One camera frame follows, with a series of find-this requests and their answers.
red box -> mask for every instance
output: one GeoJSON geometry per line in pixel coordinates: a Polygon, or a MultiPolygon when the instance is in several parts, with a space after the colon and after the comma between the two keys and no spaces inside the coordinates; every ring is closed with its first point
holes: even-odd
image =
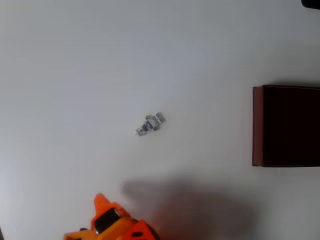
{"type": "Polygon", "coordinates": [[[320,166],[320,87],[253,88],[252,165],[320,166]]]}

white surface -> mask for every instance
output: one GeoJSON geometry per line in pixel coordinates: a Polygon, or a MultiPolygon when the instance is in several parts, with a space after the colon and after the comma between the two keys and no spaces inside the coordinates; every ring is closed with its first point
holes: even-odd
{"type": "Polygon", "coordinates": [[[300,0],[0,1],[4,238],[62,239],[95,193],[187,175],[257,202],[257,239],[319,239],[320,168],[251,167],[252,87],[320,79],[319,44],[300,0]]]}

